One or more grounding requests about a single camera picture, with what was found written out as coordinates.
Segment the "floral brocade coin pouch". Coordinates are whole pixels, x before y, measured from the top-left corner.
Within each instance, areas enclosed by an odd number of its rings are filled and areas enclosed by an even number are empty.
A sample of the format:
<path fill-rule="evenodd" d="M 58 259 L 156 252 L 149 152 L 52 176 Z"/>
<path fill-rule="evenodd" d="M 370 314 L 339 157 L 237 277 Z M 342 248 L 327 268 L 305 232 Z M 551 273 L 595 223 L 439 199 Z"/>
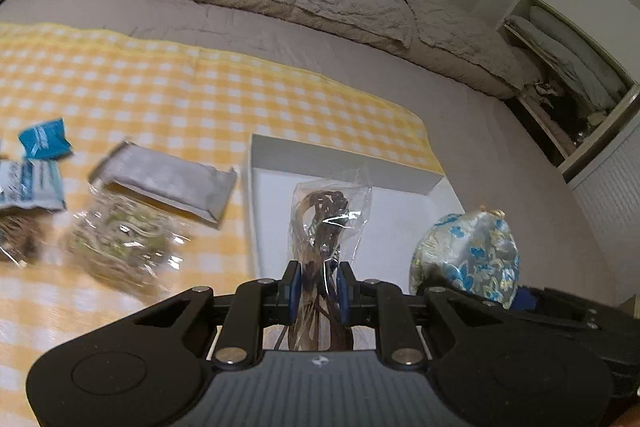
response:
<path fill-rule="evenodd" d="M 412 255 L 409 291 L 446 286 L 508 309 L 520 278 L 520 255 L 501 210 L 449 213 L 422 237 Z"/>

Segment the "silver foil packet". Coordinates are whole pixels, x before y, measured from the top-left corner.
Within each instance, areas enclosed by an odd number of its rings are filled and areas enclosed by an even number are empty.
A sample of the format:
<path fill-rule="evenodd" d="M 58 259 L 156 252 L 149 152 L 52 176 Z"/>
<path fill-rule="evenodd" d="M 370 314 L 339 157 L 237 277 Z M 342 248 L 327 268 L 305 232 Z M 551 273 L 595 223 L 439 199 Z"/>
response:
<path fill-rule="evenodd" d="M 125 190 L 187 213 L 216 227 L 238 174 L 122 141 L 89 173 L 92 185 Z"/>

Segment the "bag of cream rubber bands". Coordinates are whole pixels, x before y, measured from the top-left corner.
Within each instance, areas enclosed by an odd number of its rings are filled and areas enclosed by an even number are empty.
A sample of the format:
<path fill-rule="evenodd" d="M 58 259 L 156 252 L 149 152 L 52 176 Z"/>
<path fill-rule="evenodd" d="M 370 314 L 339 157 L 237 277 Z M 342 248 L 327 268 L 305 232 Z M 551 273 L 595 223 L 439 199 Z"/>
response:
<path fill-rule="evenodd" d="M 118 291 L 150 301 L 168 293 L 190 241 L 185 223 L 125 194 L 93 187 L 63 244 L 78 268 Z"/>

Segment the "bag of dark brown cords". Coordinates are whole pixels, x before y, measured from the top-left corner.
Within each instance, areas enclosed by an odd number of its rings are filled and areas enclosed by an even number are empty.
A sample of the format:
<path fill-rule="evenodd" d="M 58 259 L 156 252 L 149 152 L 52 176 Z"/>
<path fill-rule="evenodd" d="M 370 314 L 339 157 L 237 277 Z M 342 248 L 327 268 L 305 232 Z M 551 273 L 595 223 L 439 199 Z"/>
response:
<path fill-rule="evenodd" d="M 2 262 L 25 268 L 39 259 L 44 233 L 37 217 L 24 212 L 2 213 L 0 231 Z"/>

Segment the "white blue medicine packet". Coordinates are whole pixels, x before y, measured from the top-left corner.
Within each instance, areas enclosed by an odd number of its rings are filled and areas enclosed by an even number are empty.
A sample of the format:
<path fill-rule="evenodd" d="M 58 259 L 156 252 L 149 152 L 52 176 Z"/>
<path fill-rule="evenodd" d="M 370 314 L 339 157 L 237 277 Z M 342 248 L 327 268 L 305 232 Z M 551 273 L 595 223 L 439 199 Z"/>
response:
<path fill-rule="evenodd" d="M 63 180 L 54 160 L 2 159 L 0 186 L 2 211 L 66 209 Z"/>

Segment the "small blue sachet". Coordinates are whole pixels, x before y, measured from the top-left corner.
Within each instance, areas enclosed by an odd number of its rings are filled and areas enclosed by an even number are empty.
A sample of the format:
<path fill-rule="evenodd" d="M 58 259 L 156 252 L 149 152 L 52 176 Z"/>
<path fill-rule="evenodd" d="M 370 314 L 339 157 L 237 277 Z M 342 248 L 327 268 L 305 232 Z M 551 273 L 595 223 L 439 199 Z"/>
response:
<path fill-rule="evenodd" d="M 18 141 L 24 147 L 25 157 L 38 160 L 57 160 L 72 153 L 66 140 L 62 118 L 34 124 L 20 132 Z"/>

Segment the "white cardboard box tray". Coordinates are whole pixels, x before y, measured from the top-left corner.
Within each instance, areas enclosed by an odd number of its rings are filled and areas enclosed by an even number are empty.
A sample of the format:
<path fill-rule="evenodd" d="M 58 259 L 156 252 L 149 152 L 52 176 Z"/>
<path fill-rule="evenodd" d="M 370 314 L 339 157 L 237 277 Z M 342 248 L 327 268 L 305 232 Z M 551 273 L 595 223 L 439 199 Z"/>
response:
<path fill-rule="evenodd" d="M 340 262 L 406 291 L 420 239 L 463 210 L 440 173 L 261 134 L 248 140 L 242 187 L 254 277 L 277 279 L 296 260 L 314 284 L 294 308 L 296 325 L 266 329 L 268 349 L 331 349 Z"/>

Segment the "grey bed sheet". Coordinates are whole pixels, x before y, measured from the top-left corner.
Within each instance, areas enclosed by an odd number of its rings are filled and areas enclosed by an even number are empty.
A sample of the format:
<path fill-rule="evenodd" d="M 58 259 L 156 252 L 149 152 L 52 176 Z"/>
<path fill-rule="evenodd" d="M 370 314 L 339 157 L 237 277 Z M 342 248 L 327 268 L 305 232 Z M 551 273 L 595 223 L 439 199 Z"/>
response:
<path fill-rule="evenodd" d="M 404 106 L 424 122 L 463 207 L 504 211 L 523 283 L 617 303 L 615 277 L 570 189 L 498 98 L 364 44 L 188 0 L 4 0 L 1 18 L 241 52 Z"/>

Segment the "folded grey bedding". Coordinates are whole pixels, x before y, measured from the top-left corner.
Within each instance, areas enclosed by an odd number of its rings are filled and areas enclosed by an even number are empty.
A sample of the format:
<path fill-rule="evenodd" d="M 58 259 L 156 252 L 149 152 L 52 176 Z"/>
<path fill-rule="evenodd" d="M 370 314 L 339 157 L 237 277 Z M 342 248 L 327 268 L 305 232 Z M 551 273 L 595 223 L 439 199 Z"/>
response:
<path fill-rule="evenodd" d="M 528 17 L 510 15 L 506 26 L 531 44 L 593 110 L 611 110 L 623 100 L 627 87 L 614 68 L 573 28 L 544 8 L 531 6 Z"/>

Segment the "white storage cabinet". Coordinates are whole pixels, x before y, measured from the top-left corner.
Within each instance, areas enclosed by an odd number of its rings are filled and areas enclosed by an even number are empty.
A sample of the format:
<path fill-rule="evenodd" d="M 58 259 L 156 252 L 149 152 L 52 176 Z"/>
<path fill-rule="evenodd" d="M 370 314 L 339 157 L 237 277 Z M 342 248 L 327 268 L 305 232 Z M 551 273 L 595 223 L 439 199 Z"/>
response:
<path fill-rule="evenodd" d="M 501 32 L 537 79 L 514 108 L 558 168 L 622 301 L 639 298 L 639 10 L 628 0 L 516 0 Z"/>

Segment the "yellow checkered blanket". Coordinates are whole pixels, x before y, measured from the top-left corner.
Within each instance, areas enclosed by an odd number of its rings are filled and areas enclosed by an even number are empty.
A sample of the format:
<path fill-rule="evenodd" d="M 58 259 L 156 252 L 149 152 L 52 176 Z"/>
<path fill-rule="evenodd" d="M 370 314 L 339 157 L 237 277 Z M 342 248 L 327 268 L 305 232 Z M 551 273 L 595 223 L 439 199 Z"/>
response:
<path fill-rule="evenodd" d="M 62 237 L 89 193 L 94 166 L 124 141 L 220 170 L 240 168 L 253 134 L 348 150 L 438 171 L 422 121 L 325 75 L 240 52 L 61 25 L 1 28 L 1 141 L 62 118 L 73 154 L 61 165 L 67 208 L 41 260 L 1 270 L 1 421 L 34 423 L 25 395 L 44 351 L 137 311 L 138 300 L 67 262 Z"/>

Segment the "right beige pillow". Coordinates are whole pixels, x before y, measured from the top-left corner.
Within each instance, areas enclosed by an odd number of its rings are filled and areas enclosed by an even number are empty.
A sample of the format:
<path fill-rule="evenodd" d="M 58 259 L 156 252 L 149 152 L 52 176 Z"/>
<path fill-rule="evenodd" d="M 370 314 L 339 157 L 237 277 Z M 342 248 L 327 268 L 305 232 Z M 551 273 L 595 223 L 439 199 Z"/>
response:
<path fill-rule="evenodd" d="M 406 1 L 423 44 L 486 70 L 515 91 L 524 88 L 524 74 L 512 46 L 484 20 L 450 0 Z"/>

